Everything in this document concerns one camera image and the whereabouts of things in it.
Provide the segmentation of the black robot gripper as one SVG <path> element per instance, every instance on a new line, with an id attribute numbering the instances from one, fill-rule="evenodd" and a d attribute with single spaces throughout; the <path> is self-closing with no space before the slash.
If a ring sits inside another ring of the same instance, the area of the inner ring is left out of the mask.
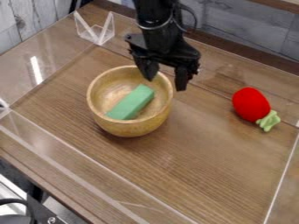
<path id="1" fill-rule="evenodd" d="M 133 56 L 134 64 L 148 81 L 153 80 L 160 64 L 176 67 L 174 88 L 177 91 L 184 91 L 188 81 L 192 79 L 192 74 L 197 73 L 201 54 L 182 38 L 178 38 L 169 45 L 158 43 L 157 38 L 153 40 L 153 46 L 148 47 L 141 33 L 127 33 L 125 35 L 125 42 L 129 45 L 129 53 Z"/>

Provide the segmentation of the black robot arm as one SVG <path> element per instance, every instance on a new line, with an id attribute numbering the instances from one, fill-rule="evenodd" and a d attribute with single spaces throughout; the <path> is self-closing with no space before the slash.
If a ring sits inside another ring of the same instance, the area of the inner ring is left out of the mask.
<path id="1" fill-rule="evenodd" d="M 197 26 L 193 10 L 180 0 L 133 0 L 135 24 L 140 33 L 127 33 L 125 42 L 141 75 L 152 81 L 158 65 L 174 71 L 174 88 L 186 89 L 192 76 L 198 73 L 200 52 L 186 43 L 182 34 L 182 11 L 188 11 Z"/>

